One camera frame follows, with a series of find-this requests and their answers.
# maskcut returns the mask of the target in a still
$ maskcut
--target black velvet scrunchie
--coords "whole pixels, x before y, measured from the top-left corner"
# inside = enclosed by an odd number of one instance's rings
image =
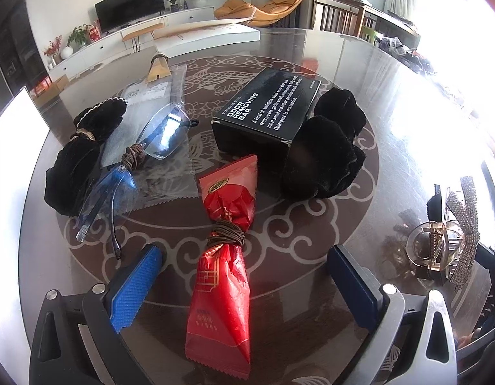
[[[76,133],[58,153],[53,168],[46,171],[44,201],[60,214],[80,213],[101,145],[123,120],[126,105],[122,98],[110,98],[74,119]]]
[[[282,175],[282,195],[303,201],[329,198],[348,188],[365,161],[353,144],[367,122],[348,90],[324,94],[315,116],[303,123],[292,141]]]

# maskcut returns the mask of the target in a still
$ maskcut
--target orange lounge chair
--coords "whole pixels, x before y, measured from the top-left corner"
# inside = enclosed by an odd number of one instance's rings
[[[262,7],[256,7],[242,0],[228,0],[214,14],[217,19],[253,16],[248,25],[262,28],[285,18],[302,2],[303,0],[271,0]]]

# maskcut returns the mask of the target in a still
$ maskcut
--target black box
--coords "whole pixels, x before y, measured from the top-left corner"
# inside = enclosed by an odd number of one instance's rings
[[[219,150],[281,171],[292,140],[307,118],[320,81],[266,68],[212,119]]]

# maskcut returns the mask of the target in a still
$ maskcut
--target white plant pot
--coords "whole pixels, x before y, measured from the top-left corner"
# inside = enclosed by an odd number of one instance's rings
[[[193,0],[193,2],[194,8],[203,8],[213,5],[212,0]]]
[[[73,48],[71,46],[66,46],[60,52],[60,56],[62,59],[67,59],[73,54]]]

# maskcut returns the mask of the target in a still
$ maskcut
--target dark cabinet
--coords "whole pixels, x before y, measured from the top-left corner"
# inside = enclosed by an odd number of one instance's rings
[[[15,95],[34,88],[48,76],[33,39],[25,0],[20,0],[0,26],[0,67]]]

